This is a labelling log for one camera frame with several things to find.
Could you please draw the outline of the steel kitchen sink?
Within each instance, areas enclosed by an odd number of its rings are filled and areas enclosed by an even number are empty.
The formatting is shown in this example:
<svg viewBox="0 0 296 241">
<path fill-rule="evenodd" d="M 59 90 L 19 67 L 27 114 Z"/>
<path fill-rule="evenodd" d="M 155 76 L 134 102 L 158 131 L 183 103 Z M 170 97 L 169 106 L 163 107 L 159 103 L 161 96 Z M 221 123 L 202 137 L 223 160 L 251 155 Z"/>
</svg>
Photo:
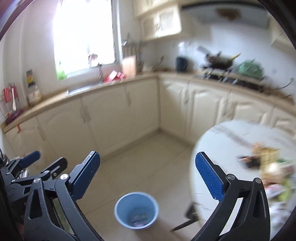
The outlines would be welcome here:
<svg viewBox="0 0 296 241">
<path fill-rule="evenodd" d="M 83 87 L 68 89 L 67 92 L 66 92 L 66 95 L 69 96 L 69 95 L 74 95 L 74 94 L 77 94 L 77 93 L 80 93 L 80 92 L 84 92 L 84 91 L 93 89 L 93 88 L 99 86 L 100 84 L 101 83 L 97 82 L 97 83 L 93 83 L 93 84 L 90 84 L 90 85 L 85 85 Z"/>
</svg>

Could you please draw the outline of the black electric kettle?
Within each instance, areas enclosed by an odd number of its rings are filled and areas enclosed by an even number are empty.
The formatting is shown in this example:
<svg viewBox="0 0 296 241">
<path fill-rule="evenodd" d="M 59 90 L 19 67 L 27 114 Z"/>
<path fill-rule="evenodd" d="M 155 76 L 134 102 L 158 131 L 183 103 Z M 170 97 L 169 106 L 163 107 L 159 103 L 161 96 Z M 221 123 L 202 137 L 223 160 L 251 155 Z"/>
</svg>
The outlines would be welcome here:
<svg viewBox="0 0 296 241">
<path fill-rule="evenodd" d="M 186 72 L 188 66 L 188 60 L 184 57 L 177 57 L 176 58 L 176 70 L 177 72 Z"/>
</svg>

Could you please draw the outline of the blue plastic trash bin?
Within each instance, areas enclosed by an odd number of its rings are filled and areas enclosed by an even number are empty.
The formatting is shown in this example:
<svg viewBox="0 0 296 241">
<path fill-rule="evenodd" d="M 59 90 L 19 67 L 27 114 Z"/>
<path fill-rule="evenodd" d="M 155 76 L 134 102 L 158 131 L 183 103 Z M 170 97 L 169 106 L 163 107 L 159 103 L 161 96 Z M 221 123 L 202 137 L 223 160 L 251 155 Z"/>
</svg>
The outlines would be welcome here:
<svg viewBox="0 0 296 241">
<path fill-rule="evenodd" d="M 114 216 L 118 223 L 130 230 L 151 227 L 159 215 L 159 205 L 151 195 L 144 192 L 128 193 L 118 199 Z"/>
</svg>

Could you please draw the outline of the red plastic basin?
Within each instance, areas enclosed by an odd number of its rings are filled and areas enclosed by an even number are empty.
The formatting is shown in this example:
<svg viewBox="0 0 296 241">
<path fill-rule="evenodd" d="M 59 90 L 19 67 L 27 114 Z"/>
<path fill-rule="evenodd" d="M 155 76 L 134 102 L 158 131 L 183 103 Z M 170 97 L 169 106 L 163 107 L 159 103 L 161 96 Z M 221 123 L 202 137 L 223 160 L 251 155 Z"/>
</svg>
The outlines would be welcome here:
<svg viewBox="0 0 296 241">
<path fill-rule="evenodd" d="M 112 82 L 112 81 L 117 81 L 117 80 L 123 80 L 125 75 L 121 72 L 117 72 L 113 70 L 104 80 L 104 82 Z"/>
</svg>

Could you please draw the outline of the kitchen window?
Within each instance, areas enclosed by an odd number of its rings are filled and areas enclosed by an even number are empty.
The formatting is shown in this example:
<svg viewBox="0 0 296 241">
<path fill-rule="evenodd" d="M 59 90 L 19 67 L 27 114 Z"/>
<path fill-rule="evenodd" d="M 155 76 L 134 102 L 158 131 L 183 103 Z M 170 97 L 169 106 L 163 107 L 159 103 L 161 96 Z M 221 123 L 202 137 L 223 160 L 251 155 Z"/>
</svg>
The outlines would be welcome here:
<svg viewBox="0 0 296 241">
<path fill-rule="evenodd" d="M 101 65 L 116 62 L 112 1 L 59 1 L 52 34 L 56 70 L 63 69 L 67 77 L 90 70 L 92 53 Z"/>
</svg>

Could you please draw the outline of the black gas stove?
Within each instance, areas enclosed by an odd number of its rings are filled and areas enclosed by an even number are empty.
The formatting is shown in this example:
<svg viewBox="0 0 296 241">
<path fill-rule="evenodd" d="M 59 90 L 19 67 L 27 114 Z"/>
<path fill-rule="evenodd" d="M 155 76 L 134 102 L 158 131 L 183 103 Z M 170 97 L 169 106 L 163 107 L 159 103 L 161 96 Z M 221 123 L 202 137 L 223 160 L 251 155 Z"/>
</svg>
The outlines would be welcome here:
<svg viewBox="0 0 296 241">
<path fill-rule="evenodd" d="M 205 80 L 213 80 L 219 83 L 227 83 L 237 85 L 258 92 L 264 92 L 265 85 L 261 80 L 257 80 L 244 75 L 236 74 L 230 70 L 220 70 L 206 68 L 204 70 L 195 71 L 195 76 L 201 77 Z"/>
</svg>

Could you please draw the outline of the large sauce bottle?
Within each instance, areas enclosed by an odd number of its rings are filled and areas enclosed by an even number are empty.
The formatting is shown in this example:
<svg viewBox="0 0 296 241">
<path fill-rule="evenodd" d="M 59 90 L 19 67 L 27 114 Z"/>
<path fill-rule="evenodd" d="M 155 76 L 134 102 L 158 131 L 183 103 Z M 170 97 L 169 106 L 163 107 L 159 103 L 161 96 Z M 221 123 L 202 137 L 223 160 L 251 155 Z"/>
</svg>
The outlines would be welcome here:
<svg viewBox="0 0 296 241">
<path fill-rule="evenodd" d="M 33 71 L 28 70 L 26 76 L 28 102 L 30 106 L 35 106 L 42 101 L 41 92 L 34 81 Z"/>
</svg>

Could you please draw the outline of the round white marble table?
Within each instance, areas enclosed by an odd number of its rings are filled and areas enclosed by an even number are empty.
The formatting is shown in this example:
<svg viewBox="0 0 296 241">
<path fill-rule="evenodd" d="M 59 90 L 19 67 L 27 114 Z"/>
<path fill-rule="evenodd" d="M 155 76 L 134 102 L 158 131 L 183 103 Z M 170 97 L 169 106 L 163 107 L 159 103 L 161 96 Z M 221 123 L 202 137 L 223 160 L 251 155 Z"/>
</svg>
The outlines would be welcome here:
<svg viewBox="0 0 296 241">
<path fill-rule="evenodd" d="M 259 169 L 247 168 L 238 161 L 238 157 L 252 155 L 255 142 L 262 143 L 265 148 L 279 149 L 278 158 L 295 164 L 295 139 L 283 131 L 255 123 L 226 121 L 210 128 L 197 140 L 190 161 L 190 183 L 193 202 L 202 226 L 219 202 L 211 196 L 196 168 L 196 154 L 204 152 L 226 174 L 233 174 L 239 180 L 253 181 L 255 178 L 261 179 Z M 295 240 L 295 196 L 288 201 L 287 209 L 281 211 L 282 214 L 288 214 L 288 218 L 280 227 L 273 227 L 271 224 L 275 218 L 270 213 L 273 203 L 270 198 L 267 200 L 270 214 L 269 240 Z"/>
</svg>

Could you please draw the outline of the cream upper cabinets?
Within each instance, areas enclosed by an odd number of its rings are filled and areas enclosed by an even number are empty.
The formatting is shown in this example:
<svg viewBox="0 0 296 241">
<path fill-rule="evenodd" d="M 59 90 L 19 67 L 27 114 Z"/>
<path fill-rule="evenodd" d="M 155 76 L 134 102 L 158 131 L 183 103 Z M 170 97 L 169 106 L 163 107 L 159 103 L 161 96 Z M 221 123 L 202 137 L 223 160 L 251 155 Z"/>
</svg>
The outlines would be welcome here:
<svg viewBox="0 0 296 241">
<path fill-rule="evenodd" d="M 142 40 L 177 35 L 182 31 L 177 1 L 133 1 L 134 17 L 140 20 Z"/>
</svg>

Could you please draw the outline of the green dish soap bottle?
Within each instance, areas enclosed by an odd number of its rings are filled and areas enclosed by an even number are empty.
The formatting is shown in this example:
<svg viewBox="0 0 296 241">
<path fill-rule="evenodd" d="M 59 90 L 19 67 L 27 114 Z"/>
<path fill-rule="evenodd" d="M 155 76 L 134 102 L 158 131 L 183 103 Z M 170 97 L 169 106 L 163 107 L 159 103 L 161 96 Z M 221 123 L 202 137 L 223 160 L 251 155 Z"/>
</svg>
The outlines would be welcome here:
<svg viewBox="0 0 296 241">
<path fill-rule="evenodd" d="M 61 68 L 58 68 L 56 70 L 56 75 L 58 80 L 64 80 L 67 78 L 67 75 L 65 74 L 64 70 Z"/>
</svg>

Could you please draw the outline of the gold snack packet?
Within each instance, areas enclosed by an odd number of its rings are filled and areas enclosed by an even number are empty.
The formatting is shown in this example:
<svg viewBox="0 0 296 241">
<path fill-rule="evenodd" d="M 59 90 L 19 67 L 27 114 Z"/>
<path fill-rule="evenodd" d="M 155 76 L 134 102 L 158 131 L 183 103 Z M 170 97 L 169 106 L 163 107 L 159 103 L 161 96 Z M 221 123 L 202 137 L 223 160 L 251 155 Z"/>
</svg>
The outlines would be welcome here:
<svg viewBox="0 0 296 241">
<path fill-rule="evenodd" d="M 260 177 L 262 180 L 275 181 L 281 175 L 278 160 L 279 149 L 263 148 L 260 153 Z"/>
</svg>

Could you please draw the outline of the dark brown wrapper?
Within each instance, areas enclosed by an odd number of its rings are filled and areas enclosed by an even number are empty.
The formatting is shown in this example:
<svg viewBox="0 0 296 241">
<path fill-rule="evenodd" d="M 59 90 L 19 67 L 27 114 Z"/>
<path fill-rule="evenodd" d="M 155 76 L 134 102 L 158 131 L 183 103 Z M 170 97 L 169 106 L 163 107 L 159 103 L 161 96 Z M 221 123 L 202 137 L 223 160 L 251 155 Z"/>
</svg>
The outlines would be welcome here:
<svg viewBox="0 0 296 241">
<path fill-rule="evenodd" d="M 260 156 L 240 156 L 238 161 L 243 163 L 247 168 L 259 168 L 261 164 Z"/>
</svg>

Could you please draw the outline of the black wok with lid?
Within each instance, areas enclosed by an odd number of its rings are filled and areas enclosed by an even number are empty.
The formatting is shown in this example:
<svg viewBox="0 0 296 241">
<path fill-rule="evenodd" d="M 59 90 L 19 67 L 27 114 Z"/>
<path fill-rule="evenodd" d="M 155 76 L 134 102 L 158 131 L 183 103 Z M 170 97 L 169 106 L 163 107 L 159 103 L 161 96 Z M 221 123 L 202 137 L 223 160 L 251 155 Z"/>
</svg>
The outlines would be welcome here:
<svg viewBox="0 0 296 241">
<path fill-rule="evenodd" d="M 228 69 L 233 65 L 233 62 L 238 58 L 241 53 L 232 57 L 225 57 L 222 52 L 219 51 L 217 54 L 212 54 L 208 49 L 203 46 L 198 46 L 197 51 L 205 55 L 205 60 L 210 64 L 211 68 Z"/>
</svg>

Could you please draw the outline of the chrome sink faucet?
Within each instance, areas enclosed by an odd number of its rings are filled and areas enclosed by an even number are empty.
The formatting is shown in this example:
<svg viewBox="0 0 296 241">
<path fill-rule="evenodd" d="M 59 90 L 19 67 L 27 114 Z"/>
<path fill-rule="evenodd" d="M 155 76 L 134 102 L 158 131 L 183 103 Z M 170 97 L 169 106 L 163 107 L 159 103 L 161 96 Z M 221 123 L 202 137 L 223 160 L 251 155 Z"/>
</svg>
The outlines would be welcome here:
<svg viewBox="0 0 296 241">
<path fill-rule="evenodd" d="M 88 56 L 88 62 L 89 62 L 89 67 L 91 69 L 95 69 L 97 74 L 98 74 L 98 82 L 102 83 L 103 82 L 103 70 L 102 70 L 102 65 L 99 62 L 99 58 L 97 54 L 90 54 Z"/>
</svg>

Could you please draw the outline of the cream cabinets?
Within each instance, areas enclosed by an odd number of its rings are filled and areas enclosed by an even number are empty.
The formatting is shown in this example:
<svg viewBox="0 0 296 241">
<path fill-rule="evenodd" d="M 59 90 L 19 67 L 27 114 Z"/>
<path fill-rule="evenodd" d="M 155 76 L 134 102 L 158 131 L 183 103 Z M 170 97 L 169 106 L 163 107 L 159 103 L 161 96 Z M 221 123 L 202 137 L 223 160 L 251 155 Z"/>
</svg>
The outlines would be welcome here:
<svg viewBox="0 0 296 241">
<path fill-rule="evenodd" d="M 163 130 L 194 144 L 211 127 L 245 120 L 295 136 L 295 106 L 283 99 L 190 75 L 152 74 L 63 92 L 2 130 L 17 156 L 39 151 L 37 173 L 64 157 L 69 167 Z"/>
<path fill-rule="evenodd" d="M 134 17 L 140 20 L 142 40 L 177 35 L 182 31 L 177 1 L 133 1 Z"/>
</svg>

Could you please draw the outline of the wooden cutting board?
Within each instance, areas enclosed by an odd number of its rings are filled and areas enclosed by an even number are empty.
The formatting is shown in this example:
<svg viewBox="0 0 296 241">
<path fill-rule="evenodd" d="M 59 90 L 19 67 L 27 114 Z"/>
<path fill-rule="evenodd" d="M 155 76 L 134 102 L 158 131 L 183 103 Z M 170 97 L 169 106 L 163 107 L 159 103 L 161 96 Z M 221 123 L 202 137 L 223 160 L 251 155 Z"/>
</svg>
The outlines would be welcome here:
<svg viewBox="0 0 296 241">
<path fill-rule="evenodd" d="M 121 62 L 121 69 L 123 75 L 128 77 L 135 77 L 137 74 L 137 59 L 136 56 L 128 56 L 123 58 Z"/>
</svg>

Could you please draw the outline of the green electric cooker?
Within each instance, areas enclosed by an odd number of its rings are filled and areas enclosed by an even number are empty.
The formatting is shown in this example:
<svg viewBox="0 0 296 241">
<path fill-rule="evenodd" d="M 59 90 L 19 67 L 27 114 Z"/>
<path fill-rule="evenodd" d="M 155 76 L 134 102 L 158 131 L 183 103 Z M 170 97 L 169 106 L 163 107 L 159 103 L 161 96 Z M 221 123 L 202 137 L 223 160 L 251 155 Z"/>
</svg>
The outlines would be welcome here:
<svg viewBox="0 0 296 241">
<path fill-rule="evenodd" d="M 264 76 L 264 69 L 260 63 L 256 62 L 255 59 L 252 59 L 239 64 L 237 73 L 255 79 L 262 79 Z"/>
</svg>

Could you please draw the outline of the black range hood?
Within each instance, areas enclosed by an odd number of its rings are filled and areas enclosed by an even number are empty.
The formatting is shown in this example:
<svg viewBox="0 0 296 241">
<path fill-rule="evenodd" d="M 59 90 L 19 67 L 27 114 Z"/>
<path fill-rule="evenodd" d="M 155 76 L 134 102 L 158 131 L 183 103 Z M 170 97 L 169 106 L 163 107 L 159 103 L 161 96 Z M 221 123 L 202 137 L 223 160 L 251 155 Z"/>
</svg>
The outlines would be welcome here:
<svg viewBox="0 0 296 241">
<path fill-rule="evenodd" d="M 191 1 L 181 10 L 203 24 L 229 23 L 267 28 L 268 12 L 259 1 Z"/>
</svg>

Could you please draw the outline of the hanging utensil rack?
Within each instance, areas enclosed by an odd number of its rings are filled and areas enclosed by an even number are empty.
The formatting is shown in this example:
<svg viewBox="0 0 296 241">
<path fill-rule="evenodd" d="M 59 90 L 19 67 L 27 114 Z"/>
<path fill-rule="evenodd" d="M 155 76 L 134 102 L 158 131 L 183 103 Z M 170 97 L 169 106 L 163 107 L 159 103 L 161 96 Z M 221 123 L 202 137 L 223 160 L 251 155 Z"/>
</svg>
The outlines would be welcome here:
<svg viewBox="0 0 296 241">
<path fill-rule="evenodd" d="M 144 67 L 144 61 L 142 60 L 142 52 L 144 48 L 144 43 L 130 41 L 130 32 L 128 32 L 126 39 L 122 40 L 122 54 L 123 58 L 135 56 L 137 63 L 137 72 L 142 72 Z"/>
</svg>

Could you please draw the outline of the cream lower cabinets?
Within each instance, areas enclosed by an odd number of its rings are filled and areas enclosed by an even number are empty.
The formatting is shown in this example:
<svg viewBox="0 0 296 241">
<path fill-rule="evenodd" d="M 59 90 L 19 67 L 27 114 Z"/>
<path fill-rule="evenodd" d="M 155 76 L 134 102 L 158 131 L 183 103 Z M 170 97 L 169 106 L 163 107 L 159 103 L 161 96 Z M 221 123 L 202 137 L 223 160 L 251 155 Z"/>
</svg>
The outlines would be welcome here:
<svg viewBox="0 0 296 241">
<path fill-rule="evenodd" d="M 63 92 L 2 130 L 17 156 L 39 151 L 37 173 L 64 157 L 69 167 L 163 130 L 194 144 L 211 127 L 245 120 L 295 136 L 295 106 L 283 99 L 190 75 L 152 74 Z"/>
</svg>

